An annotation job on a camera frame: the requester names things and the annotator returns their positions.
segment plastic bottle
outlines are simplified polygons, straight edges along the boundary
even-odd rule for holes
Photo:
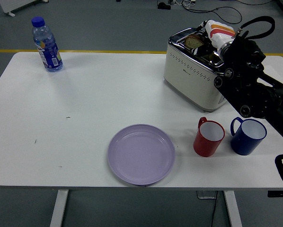
[[[42,17],[34,17],[31,20],[32,34],[38,52],[41,55],[44,66],[49,72],[57,72],[62,69],[62,59],[55,43],[55,38],[50,28]]]

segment white toaster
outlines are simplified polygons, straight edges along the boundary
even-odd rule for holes
[[[211,61],[190,53],[184,41],[195,33],[199,31],[188,28],[169,38],[164,78],[194,104],[210,112],[226,102],[214,86],[214,78],[224,72],[223,62],[215,52],[212,54],[216,57]]]

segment gray floor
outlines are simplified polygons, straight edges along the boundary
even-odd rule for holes
[[[263,3],[268,0],[242,0]],[[277,1],[248,6],[236,1],[197,0],[195,9],[232,6],[242,14],[242,23],[269,15],[275,32],[256,41],[264,53],[283,53],[283,9]],[[237,13],[219,9],[229,22]],[[155,0],[50,0],[15,10],[15,17],[0,8],[0,50],[35,50],[31,18],[43,16],[60,50],[166,51],[168,38],[185,28],[214,19],[213,13],[193,14],[181,6],[158,10]],[[265,24],[250,28],[256,34]],[[14,52],[0,51],[0,76]],[[57,190],[0,188],[0,227],[49,226]],[[243,227],[283,227],[283,198],[268,198],[267,191],[235,192]],[[199,200],[193,190],[144,188],[71,191],[63,226],[198,226],[211,224],[214,200]],[[219,193],[214,225],[230,226],[222,193]]]

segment red mug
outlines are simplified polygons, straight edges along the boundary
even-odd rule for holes
[[[225,130],[219,123],[202,117],[198,122],[193,148],[198,155],[209,157],[215,153],[224,137]]]

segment black cable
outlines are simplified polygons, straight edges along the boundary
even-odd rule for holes
[[[213,220],[214,220],[214,214],[215,214],[215,210],[216,210],[217,195],[218,195],[218,191],[216,191],[216,199],[215,199],[214,210],[213,210],[213,214],[212,214],[211,227],[213,227]]]
[[[212,9],[212,10],[198,10],[198,9],[190,9],[190,8],[187,8],[184,4],[182,4],[182,6],[184,7],[185,10],[191,12],[191,13],[215,13],[221,20],[223,20],[224,22],[228,23],[228,24],[232,24],[232,25],[235,25],[235,24],[239,24],[241,21],[242,21],[242,15],[241,13],[233,8],[233,7],[229,7],[229,6],[223,6],[223,7],[218,7],[216,9]],[[225,19],[223,19],[221,16],[219,16],[218,13],[214,12],[215,10],[218,10],[218,9],[222,9],[222,8],[230,8],[230,9],[233,9],[235,10],[236,12],[239,13],[239,16],[240,16],[240,20],[239,22],[229,22],[229,21],[226,21]]]
[[[238,1],[238,0],[220,0],[220,1]],[[268,4],[268,3],[272,2],[272,1],[274,1],[274,0],[271,0],[271,1],[268,1],[268,2],[265,2],[265,3],[260,3],[260,4],[249,4],[249,3],[244,3],[242,1],[238,1],[238,2],[240,2],[242,4],[245,4],[245,5],[248,5],[248,6],[260,6],[260,5]]]

